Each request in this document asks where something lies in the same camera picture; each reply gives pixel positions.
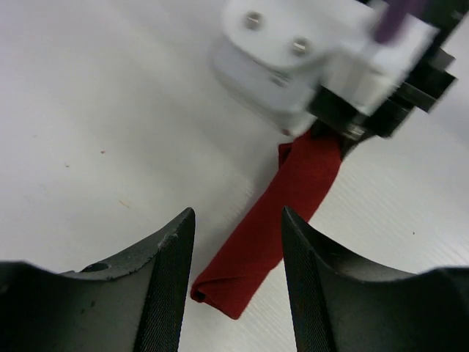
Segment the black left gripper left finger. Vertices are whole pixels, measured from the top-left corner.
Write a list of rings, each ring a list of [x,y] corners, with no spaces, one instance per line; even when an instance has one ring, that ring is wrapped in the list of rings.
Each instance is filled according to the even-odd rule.
[[[176,351],[195,235],[188,208],[82,271],[1,263],[3,351]]]

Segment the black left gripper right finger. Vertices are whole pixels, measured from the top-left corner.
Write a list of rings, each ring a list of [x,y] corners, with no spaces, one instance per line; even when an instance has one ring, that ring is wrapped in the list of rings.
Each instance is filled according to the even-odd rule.
[[[281,235],[299,351],[466,351],[468,270],[411,274],[368,260],[292,209]]]

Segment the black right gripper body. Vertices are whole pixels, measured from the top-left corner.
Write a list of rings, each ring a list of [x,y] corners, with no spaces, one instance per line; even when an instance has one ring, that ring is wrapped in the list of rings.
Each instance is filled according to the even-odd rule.
[[[467,1],[429,1],[418,18],[437,29],[437,35],[421,55],[404,82],[369,117],[359,114],[331,90],[320,87],[308,111],[317,120],[310,134],[316,139],[336,134],[344,158],[360,143],[379,136],[389,138],[415,108],[430,112],[455,81],[447,72],[454,57],[443,45],[468,14]]]

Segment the dark red cloth napkin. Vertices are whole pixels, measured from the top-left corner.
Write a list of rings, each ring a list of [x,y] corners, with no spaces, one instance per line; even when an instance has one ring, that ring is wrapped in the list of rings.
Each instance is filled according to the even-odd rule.
[[[339,172],[341,150],[333,134],[304,133],[278,147],[278,171],[191,288],[194,301],[238,319],[267,275],[283,258],[281,212],[314,215]]]

